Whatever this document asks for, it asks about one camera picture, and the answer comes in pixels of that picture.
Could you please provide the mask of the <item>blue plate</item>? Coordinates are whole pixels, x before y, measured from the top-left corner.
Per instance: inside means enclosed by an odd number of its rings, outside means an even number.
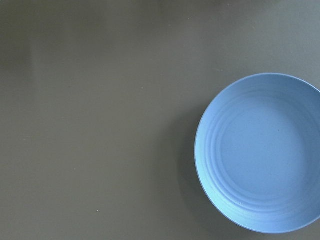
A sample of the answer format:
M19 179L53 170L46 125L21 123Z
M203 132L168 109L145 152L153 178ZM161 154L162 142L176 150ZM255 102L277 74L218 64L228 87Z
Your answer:
M320 218L320 91L280 73L242 78L205 110L195 168L216 209L258 233L282 234Z

